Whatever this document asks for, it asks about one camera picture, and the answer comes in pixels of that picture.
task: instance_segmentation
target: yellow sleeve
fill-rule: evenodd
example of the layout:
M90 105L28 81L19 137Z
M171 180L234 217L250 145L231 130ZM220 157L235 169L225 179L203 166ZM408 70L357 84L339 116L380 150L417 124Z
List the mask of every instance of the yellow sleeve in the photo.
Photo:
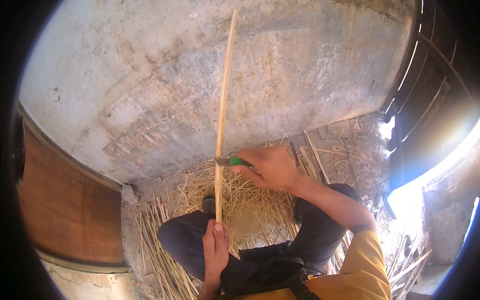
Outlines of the yellow sleeve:
M379 281L377 288L390 299L390 283L385 272L384 254L378 236L371 231L357 233L347 250L340 274L365 274Z

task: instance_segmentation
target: floor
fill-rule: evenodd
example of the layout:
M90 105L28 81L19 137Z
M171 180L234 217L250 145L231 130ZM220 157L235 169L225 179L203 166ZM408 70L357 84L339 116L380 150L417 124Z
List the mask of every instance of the floor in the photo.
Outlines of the floor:
M383 139L379 131L382 123L383 121L371 113L308 132L308 136L317 148L330 182L342 182L353 186L360 196L361 203L375 215L385 262L389 264L395 255L398 237L402 234L399 231L403 228L395 226L395 222L390 220L383 206L383 197L388 190L389 162L386 151L388 140ZM319 176L321 168L315 155L309 154L311 146L305 135L282 139L292 141L300 161L306 166L310 161ZM163 196L162 201L165 201L165 207L170 210L169 214L172 214L176 207L176 199L165 199L165 195L167 189L171 191L182 185L182 172L167 178L140 182L135 187L141 194L139 202L149 202L153 195ZM142 205L122 203L122 241L125 260L137 276L137 285L142 297L162 299L161 293L158 292L158 280L153 273L151 262L143 253L138 236L135 217L141 209ZM201 282L197 281L195 284L199 286Z

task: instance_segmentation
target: knee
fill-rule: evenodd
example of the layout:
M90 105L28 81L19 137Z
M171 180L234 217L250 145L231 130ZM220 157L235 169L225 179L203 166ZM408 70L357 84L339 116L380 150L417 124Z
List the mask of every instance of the knee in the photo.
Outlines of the knee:
M352 188L351 186L349 186L348 184L334 183L334 184L328 185L328 187L332 190L335 190L337 192L340 192L340 193L344 194L345 196L348 196L348 197L352 198L356 202L358 202L360 200L357 192L355 191L355 189Z
M179 226L176 224L175 219L163 223L158 229L156 237L165 250L168 251L168 248L172 246L172 242L176 240L178 229Z

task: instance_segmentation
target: dark blue pants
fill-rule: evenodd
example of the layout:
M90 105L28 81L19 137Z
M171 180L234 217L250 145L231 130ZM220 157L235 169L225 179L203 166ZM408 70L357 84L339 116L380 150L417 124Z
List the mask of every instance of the dark blue pants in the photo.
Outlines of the dark blue pants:
M357 193L347 184L330 184L328 187L358 201ZM299 215L303 221L286 255L301 258L308 267L312 268L311 271L314 271L309 273L316 273L315 270L324 269L346 229L315 205L305 200L299 199L299 201ZM162 247L187 272L202 281L205 275L202 237L211 218L215 216L197 210L165 222L158 229L157 235ZM230 255L227 267L222 272L222 282L223 278L242 280L242 277L249 276L256 265L251 261L239 260Z

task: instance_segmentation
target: concrete wall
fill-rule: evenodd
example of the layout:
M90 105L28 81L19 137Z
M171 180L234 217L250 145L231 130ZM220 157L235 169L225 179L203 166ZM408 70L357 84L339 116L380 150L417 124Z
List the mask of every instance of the concrete wall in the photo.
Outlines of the concrete wall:
M450 176L423 193L430 216L433 265L454 263L460 253L475 198L480 196L479 178L480 151L476 151Z
M89 273L42 263L66 300L140 300L134 273Z
M66 0L20 101L54 142L117 181L212 157L234 8L226 151L378 109L415 15L414 0Z

